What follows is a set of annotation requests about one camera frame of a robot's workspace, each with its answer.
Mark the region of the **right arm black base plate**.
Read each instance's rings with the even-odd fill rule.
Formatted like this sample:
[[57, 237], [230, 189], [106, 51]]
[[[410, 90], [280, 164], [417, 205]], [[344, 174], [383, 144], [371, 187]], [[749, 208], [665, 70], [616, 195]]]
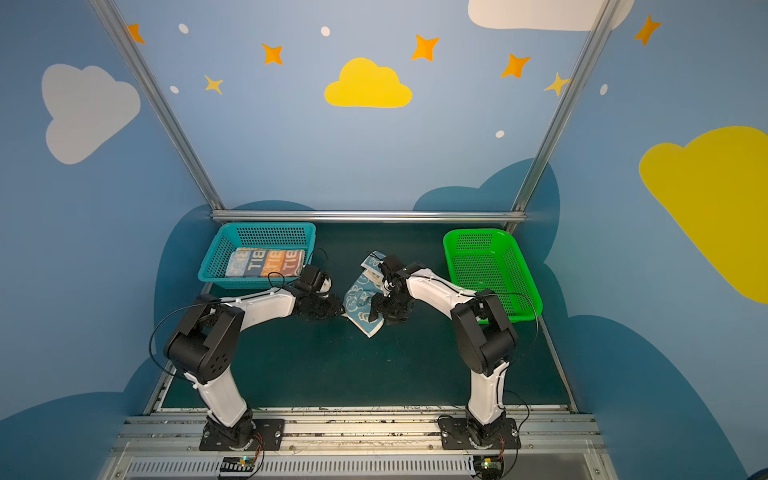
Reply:
[[520, 434], [512, 418], [500, 417], [488, 425], [470, 418], [440, 416], [437, 419], [444, 450], [518, 449]]

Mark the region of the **teal plastic basket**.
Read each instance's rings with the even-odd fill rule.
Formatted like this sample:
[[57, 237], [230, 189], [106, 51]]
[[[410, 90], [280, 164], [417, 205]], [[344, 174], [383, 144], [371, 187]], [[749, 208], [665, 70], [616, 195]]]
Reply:
[[311, 223], [230, 223], [211, 242], [198, 279], [229, 290], [267, 289], [296, 280], [314, 251]]

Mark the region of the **green plastic basket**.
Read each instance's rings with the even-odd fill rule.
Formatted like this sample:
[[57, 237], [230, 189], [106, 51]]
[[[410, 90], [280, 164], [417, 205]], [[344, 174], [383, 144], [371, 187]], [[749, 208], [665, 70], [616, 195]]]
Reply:
[[516, 240], [494, 228], [457, 229], [445, 234], [443, 248], [451, 281], [469, 290], [489, 289], [512, 323], [534, 321], [543, 304]]

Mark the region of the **teal pattern towel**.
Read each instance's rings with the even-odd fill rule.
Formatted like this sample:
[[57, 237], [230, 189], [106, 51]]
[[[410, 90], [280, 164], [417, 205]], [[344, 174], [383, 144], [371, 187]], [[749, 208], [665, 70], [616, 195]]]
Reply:
[[384, 257], [379, 251], [370, 252], [361, 263], [362, 273], [343, 298], [344, 316], [368, 338], [373, 337], [384, 323], [381, 316], [370, 318], [371, 300], [376, 294], [385, 293], [383, 274], [379, 268]]

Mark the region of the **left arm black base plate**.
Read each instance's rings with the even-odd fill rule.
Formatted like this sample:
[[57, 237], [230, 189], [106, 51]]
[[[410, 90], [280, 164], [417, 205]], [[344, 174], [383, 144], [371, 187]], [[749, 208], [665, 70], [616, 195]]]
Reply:
[[253, 419], [247, 417], [233, 427], [226, 427], [210, 417], [206, 418], [200, 451], [250, 452], [280, 449], [284, 434], [284, 419]]

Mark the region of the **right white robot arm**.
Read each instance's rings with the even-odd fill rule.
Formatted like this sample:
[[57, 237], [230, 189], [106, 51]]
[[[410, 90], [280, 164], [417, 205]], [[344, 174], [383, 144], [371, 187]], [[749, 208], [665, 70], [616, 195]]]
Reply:
[[489, 289], [463, 289], [418, 262], [406, 266], [394, 255], [375, 261], [384, 291], [371, 299], [369, 317], [402, 323], [420, 301], [451, 321], [459, 355], [471, 371], [468, 434], [477, 445], [490, 443], [507, 419], [503, 380], [518, 346], [498, 295]]

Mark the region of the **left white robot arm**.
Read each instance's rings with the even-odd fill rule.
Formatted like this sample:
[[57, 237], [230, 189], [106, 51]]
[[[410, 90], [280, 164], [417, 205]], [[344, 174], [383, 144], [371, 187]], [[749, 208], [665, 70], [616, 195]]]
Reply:
[[240, 395], [231, 364], [243, 331], [292, 315], [325, 320], [344, 312], [328, 273], [304, 268], [297, 280], [240, 297], [197, 297], [163, 353], [190, 381], [208, 408], [207, 425], [233, 443], [252, 436], [252, 411]]

